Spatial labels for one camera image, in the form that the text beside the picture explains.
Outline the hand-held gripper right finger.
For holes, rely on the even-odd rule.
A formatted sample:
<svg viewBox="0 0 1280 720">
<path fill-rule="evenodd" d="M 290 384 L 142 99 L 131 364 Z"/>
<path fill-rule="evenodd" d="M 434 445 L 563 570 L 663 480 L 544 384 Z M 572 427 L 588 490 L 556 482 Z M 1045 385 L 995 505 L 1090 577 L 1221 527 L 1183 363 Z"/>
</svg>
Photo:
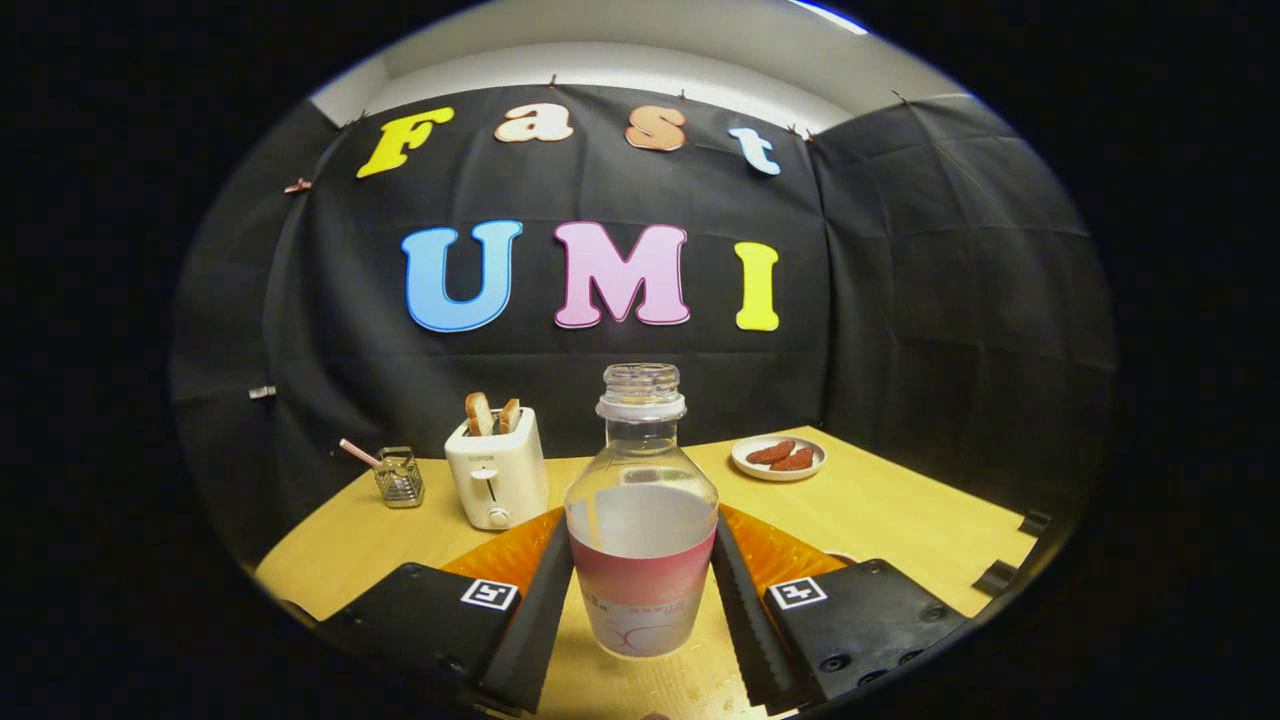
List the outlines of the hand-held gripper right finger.
<svg viewBox="0 0 1280 720">
<path fill-rule="evenodd" d="M 864 694 L 966 623 L 882 559 L 841 561 L 728 505 L 712 568 L 748 700 L 771 714 Z"/>
</svg>

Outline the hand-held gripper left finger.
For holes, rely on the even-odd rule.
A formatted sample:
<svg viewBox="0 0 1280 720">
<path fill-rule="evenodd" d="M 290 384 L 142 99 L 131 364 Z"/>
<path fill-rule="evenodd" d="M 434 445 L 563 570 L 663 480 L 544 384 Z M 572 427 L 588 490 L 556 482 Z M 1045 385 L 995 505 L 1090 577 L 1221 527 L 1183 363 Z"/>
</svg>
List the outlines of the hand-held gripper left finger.
<svg viewBox="0 0 1280 720">
<path fill-rule="evenodd" d="M 442 568 L 401 564 L 317 630 L 429 694 L 534 714 L 572 574 L 564 512 L 554 509 Z"/>
</svg>

